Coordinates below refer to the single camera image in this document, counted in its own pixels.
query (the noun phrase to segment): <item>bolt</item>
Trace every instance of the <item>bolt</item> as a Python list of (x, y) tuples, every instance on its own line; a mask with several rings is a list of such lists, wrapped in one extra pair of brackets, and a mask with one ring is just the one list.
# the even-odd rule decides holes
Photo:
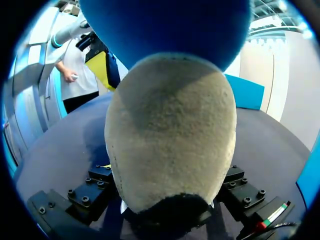
[(39, 207), (38, 211), (39, 211), (40, 214), (45, 214), (46, 213), (46, 209), (43, 206)]
[(86, 206), (90, 204), (90, 198), (88, 196), (83, 196), (81, 200), (82, 200), (82, 203)]
[(229, 187), (233, 188), (236, 185), (234, 181), (229, 182)]
[(73, 189), (68, 190), (68, 196), (74, 196), (76, 193)]
[(251, 203), (252, 199), (251, 197), (245, 197), (243, 199), (244, 205), (249, 205)]
[(55, 207), (55, 203), (54, 202), (52, 202), (52, 201), (50, 201), (49, 203), (48, 203), (48, 205), (49, 205), (49, 208), (54, 208)]
[(96, 184), (98, 184), (99, 187), (103, 187), (105, 185), (103, 181), (98, 181)]
[(257, 196), (258, 196), (259, 198), (262, 198), (265, 194), (266, 194), (266, 191), (265, 191), (265, 190), (260, 190), (260, 191), (258, 192)]
[(242, 183), (242, 184), (246, 184), (247, 182), (248, 182), (248, 179), (247, 179), (247, 178), (244, 177), (244, 178), (241, 179), (241, 183)]

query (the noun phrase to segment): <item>black pants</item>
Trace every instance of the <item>black pants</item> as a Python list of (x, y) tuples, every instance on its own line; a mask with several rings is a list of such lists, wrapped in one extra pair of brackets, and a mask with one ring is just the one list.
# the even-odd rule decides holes
[(76, 110), (77, 108), (79, 108), (80, 106), (82, 106), (83, 104), (89, 102), (90, 100), (96, 98), (99, 96), (99, 92), (93, 92), (87, 95), (82, 95), (82, 96), (77, 96), (77, 97), (73, 97), (73, 98), (69, 98), (63, 101), (66, 113), (69, 114), (72, 111)]

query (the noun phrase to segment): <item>table surface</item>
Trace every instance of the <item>table surface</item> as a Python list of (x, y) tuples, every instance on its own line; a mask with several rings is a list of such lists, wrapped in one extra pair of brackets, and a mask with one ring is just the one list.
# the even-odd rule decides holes
[[(38, 191), (50, 189), (67, 198), (68, 189), (81, 185), (91, 166), (109, 164), (104, 126), (111, 99), (112, 93), (107, 93), (86, 103), (31, 147), (14, 176), (25, 202)], [(296, 180), (309, 154), (296, 136), (269, 115), (237, 108), (232, 164), (243, 169), (256, 188), (266, 190), (266, 200), (279, 196), (295, 204), (288, 221), (301, 219), (306, 210)], [(236, 236), (241, 224), (223, 206), (222, 214), (227, 230)]]

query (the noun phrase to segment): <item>stuffed toy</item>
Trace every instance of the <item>stuffed toy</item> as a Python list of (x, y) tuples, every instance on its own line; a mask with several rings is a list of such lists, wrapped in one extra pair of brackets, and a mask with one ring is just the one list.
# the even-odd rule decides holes
[(251, 2), (80, 4), (129, 69), (104, 128), (119, 195), (136, 219), (185, 232), (213, 202), (233, 158), (236, 104), (223, 71), (246, 40)]

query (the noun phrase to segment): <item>ceiling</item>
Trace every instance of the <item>ceiling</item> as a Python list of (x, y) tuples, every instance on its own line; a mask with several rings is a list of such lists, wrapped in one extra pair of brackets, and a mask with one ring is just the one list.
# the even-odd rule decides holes
[(283, 30), (299, 31), (298, 25), (301, 19), (298, 13), (287, 5), (285, 0), (253, 0), (252, 13), (254, 17), (252, 21), (269, 16), (278, 16), (281, 19), (281, 26), (266, 25), (251, 29), (249, 35), (253, 38), (266, 34), (270, 35), (273, 34), (272, 32), (274, 32), (274, 34), (283, 33)]

